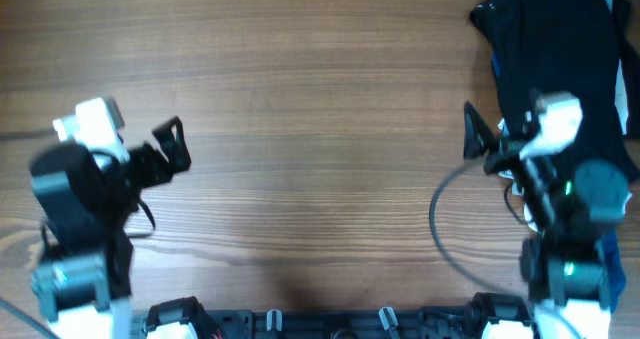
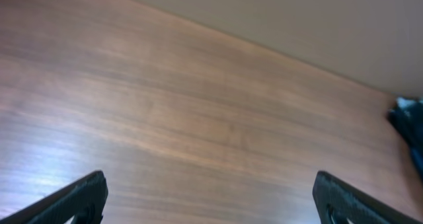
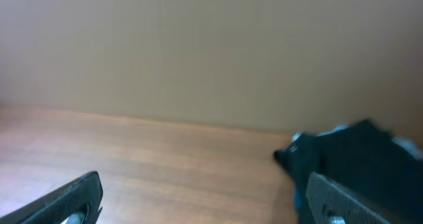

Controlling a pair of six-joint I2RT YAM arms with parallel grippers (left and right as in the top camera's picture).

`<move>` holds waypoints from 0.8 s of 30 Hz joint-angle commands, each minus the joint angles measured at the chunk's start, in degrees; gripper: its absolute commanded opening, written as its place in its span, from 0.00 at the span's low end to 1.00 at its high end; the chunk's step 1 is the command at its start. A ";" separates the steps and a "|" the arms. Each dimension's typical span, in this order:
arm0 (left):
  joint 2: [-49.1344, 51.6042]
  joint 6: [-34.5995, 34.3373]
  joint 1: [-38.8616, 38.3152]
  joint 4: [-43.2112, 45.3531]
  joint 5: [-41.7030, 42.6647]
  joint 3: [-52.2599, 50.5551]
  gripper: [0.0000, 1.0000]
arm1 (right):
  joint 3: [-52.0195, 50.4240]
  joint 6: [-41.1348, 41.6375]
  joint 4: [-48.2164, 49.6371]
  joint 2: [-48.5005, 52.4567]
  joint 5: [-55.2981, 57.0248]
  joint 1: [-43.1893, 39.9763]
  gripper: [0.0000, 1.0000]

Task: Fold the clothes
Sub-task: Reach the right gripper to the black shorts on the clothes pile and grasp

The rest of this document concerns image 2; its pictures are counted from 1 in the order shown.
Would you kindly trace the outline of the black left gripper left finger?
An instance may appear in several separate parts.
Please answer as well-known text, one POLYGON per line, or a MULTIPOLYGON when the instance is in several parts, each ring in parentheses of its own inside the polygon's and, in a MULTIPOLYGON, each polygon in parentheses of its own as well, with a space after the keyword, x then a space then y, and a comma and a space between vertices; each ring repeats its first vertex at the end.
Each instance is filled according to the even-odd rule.
POLYGON ((108 197, 101 170, 76 180, 38 202, 1 220, 1 224, 70 223, 99 224, 108 197))

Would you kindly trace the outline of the black shorts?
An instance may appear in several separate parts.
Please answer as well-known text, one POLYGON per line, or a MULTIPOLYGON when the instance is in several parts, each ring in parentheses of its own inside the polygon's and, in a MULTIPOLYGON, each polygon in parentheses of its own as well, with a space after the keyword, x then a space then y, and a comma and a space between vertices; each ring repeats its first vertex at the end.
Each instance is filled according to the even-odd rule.
POLYGON ((422 179, 422 99, 398 97, 387 119, 408 145, 414 167, 422 179))

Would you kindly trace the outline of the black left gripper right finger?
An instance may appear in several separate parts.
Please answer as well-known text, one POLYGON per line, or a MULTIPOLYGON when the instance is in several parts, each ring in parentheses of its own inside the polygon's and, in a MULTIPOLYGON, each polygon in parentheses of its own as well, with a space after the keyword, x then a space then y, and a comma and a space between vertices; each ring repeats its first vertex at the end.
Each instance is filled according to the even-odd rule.
POLYGON ((316 175, 313 199, 321 224, 422 224, 323 170, 316 175))

